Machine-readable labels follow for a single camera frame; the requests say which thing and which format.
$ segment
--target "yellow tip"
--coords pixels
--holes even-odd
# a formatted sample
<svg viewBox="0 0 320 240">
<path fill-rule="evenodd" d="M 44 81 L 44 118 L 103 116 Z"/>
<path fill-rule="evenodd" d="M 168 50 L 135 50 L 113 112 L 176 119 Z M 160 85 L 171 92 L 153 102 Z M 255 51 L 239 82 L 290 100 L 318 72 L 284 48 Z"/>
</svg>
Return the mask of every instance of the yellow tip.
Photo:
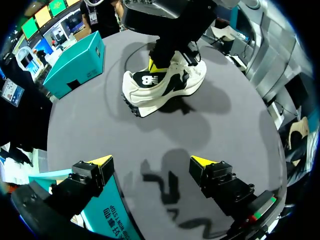
<svg viewBox="0 0 320 240">
<path fill-rule="evenodd" d="M 201 166 L 205 167 L 207 165 L 210 164 L 217 164 L 218 162 L 216 161 L 211 161 L 202 157 L 198 157 L 198 156 L 191 156 L 194 160 L 196 160 Z"/>
<path fill-rule="evenodd" d="M 104 156 L 92 161 L 87 161 L 88 164 L 93 163 L 95 165 L 98 165 L 99 167 L 101 167 L 105 162 L 107 162 L 110 158 L 112 158 L 112 155 L 108 155 L 108 156 Z"/>
</svg>

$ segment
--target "lanyard badge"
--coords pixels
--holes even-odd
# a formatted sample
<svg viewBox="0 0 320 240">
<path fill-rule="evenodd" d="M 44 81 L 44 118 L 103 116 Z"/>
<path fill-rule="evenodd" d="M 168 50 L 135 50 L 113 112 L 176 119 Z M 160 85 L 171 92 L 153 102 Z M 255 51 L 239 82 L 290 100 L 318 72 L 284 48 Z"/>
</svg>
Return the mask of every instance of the lanyard badge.
<svg viewBox="0 0 320 240">
<path fill-rule="evenodd" d="M 7 78 L 2 88 L 1 97 L 17 108 L 24 91 L 22 87 Z"/>
</svg>

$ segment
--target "green light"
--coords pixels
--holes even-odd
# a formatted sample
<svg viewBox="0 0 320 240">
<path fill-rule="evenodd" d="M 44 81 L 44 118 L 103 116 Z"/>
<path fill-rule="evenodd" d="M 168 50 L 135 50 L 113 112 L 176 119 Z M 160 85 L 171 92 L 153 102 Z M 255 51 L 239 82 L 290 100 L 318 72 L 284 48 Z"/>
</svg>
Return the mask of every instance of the green light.
<svg viewBox="0 0 320 240">
<path fill-rule="evenodd" d="M 259 219 L 259 218 L 261 217 L 261 213 L 257 211 L 253 216 L 254 216 L 256 219 Z"/>
</svg>

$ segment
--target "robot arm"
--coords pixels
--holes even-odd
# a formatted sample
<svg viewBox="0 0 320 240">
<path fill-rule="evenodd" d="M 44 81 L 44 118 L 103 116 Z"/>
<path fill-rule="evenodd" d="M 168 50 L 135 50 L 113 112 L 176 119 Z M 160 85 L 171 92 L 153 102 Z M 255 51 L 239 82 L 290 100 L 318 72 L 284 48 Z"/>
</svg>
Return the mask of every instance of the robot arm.
<svg viewBox="0 0 320 240">
<path fill-rule="evenodd" d="M 196 66 L 197 42 L 216 19 L 215 8 L 235 7 L 239 0 L 156 0 L 152 4 L 124 4 L 122 23 L 126 28 L 159 36 L 150 52 L 149 66 L 165 69 L 179 51 L 189 66 Z"/>
</svg>

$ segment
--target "new balance logo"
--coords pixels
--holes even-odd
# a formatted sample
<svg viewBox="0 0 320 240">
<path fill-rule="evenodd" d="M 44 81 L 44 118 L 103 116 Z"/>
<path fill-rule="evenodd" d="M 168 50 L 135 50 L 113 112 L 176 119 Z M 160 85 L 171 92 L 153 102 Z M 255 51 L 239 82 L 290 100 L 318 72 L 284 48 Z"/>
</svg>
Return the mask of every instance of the new balance logo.
<svg viewBox="0 0 320 240">
<path fill-rule="evenodd" d="M 143 76 L 142 84 L 143 85 L 157 85 L 159 83 L 158 76 Z"/>
</svg>

